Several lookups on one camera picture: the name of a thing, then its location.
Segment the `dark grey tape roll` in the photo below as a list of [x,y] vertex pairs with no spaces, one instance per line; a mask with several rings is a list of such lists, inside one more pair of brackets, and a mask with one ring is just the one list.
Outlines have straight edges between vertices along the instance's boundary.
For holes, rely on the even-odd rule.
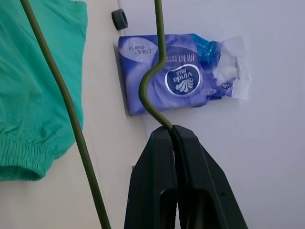
[[123,9],[112,11],[111,16],[116,30],[120,31],[128,28],[127,17]]

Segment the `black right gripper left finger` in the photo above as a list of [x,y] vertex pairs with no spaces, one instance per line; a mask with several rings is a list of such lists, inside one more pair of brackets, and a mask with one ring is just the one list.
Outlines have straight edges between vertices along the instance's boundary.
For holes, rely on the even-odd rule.
[[159,127],[133,167],[124,229],[174,229],[176,207],[173,145],[168,131]]

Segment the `olive green wire hanger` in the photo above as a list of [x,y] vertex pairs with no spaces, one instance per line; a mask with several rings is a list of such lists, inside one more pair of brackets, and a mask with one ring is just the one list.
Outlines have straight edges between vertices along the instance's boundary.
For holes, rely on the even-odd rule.
[[[95,204],[95,208],[98,214],[100,225],[102,229],[111,229],[109,218],[105,209],[105,205],[102,199],[102,195],[97,183],[96,175],[92,166],[92,162],[89,156],[89,152],[86,146],[86,142],[81,130],[79,119],[77,117],[75,107],[71,98],[71,95],[68,91],[68,88],[62,78],[62,75],[55,63],[55,60],[48,48],[48,45],[45,41],[45,38],[42,34],[42,31],[39,27],[39,24],[36,20],[36,17],[32,11],[31,5],[28,0],[20,0],[20,3],[24,9],[24,12],[28,18],[30,26],[34,32],[34,35],[38,41],[39,47],[42,51],[42,54],[46,60],[46,63],[57,83],[57,86],[60,90],[62,98],[64,100],[70,123],[74,132],[78,150],[82,159],[82,163],[86,172],[87,179],[89,181],[89,186],[91,189],[91,194]],[[143,77],[140,88],[139,96],[140,101],[143,104],[144,108],[147,109],[149,114],[159,122],[168,132],[172,131],[173,125],[171,122],[166,119],[157,109],[152,105],[147,96],[147,87],[149,81],[152,77],[160,71],[166,62],[166,45],[165,45],[165,33],[164,33],[164,22],[163,22],[163,9],[162,9],[162,0],[154,0],[155,5],[155,16],[156,16],[156,28],[157,28],[157,38],[158,38],[158,49],[159,49],[159,60],[157,64],[152,67]]]

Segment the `teal green shorts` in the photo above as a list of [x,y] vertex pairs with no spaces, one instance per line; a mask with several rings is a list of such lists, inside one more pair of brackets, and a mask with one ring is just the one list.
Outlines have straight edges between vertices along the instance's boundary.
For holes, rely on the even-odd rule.
[[[28,1],[82,123],[87,5]],[[0,0],[0,181],[42,179],[74,142],[63,98],[20,0]]]

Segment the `purple Vinda tissue pack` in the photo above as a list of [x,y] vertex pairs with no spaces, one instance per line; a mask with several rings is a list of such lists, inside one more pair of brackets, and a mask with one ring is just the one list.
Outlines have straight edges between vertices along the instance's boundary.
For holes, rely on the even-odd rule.
[[[251,76],[241,37],[216,42],[196,34],[170,34],[165,43],[166,64],[147,88],[158,111],[201,107],[224,96],[249,97]],[[142,115],[146,110],[138,91],[144,74],[158,62],[157,36],[122,36],[118,48],[128,112]]]

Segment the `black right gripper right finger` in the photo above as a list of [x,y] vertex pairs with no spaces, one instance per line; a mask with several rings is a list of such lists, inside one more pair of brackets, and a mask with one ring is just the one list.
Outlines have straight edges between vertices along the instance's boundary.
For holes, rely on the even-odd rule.
[[248,229],[225,173],[193,131],[172,129],[181,229]]

